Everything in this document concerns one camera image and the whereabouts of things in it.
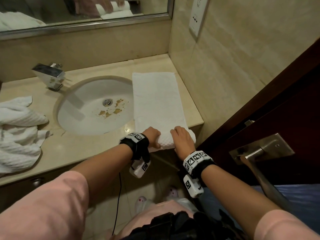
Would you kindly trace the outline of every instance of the pink sleeve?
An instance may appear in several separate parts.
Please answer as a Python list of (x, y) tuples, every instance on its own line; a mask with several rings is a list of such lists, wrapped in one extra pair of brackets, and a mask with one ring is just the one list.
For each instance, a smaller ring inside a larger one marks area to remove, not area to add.
[(294, 215), (272, 210), (259, 221), (254, 240), (319, 240), (320, 236)]
[(88, 203), (85, 177), (65, 172), (0, 214), (0, 239), (81, 239)]

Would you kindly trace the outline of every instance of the wooden door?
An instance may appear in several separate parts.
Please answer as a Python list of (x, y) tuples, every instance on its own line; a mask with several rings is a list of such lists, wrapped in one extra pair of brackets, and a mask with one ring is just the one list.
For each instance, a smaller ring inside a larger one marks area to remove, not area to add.
[[(320, 183), (319, 44), (311, 46), (198, 149), (241, 180), (258, 185), (252, 172), (237, 165), (229, 151), (279, 133), (295, 154), (257, 162), (261, 172), (274, 185)], [(246, 127), (248, 119), (255, 122)]]

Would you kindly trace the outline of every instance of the door handle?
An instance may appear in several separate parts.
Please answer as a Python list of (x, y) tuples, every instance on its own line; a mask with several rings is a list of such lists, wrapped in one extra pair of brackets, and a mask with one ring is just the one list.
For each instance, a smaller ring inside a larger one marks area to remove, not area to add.
[(291, 207), (288, 199), (267, 180), (256, 165), (256, 161), (287, 157), (294, 154), (294, 151), (278, 133), (239, 147), (229, 153), (238, 165), (243, 163), (249, 167), (266, 197), (283, 210), (290, 212)]

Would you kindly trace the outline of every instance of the wrist strap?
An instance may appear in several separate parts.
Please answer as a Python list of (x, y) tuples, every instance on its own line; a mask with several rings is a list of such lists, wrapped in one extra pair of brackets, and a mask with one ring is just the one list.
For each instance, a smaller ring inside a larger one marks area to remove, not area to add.
[(216, 164), (213, 159), (203, 151), (195, 151), (183, 161), (183, 166), (187, 172), (196, 178), (201, 178), (202, 171), (209, 165)]
[(149, 140), (144, 134), (138, 132), (130, 133), (121, 138), (119, 144), (126, 144), (131, 148), (133, 152), (131, 160), (140, 160), (142, 158), (146, 163), (150, 162)]

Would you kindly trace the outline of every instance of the electrical outlet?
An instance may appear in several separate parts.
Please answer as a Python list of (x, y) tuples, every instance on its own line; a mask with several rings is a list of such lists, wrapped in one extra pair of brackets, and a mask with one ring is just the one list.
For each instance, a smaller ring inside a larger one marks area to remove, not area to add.
[(208, 0), (194, 0), (191, 10), (189, 28), (198, 37)]

